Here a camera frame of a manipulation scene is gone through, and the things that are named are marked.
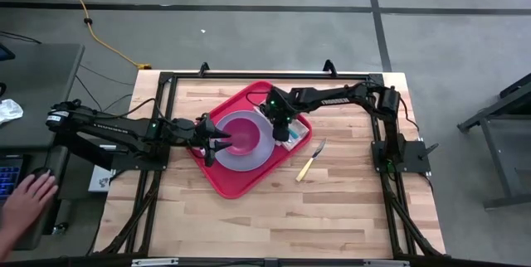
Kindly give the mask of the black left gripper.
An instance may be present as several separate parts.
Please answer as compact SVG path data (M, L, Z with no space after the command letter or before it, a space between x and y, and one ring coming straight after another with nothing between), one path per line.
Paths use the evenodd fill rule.
M213 165L215 153L232 146L228 142L215 142L215 138L230 138L231 135L218 128L210 119L210 114L203 113L194 121L190 119L173 119L168 126L168 144L172 147L199 148L205 154L202 159L207 167Z

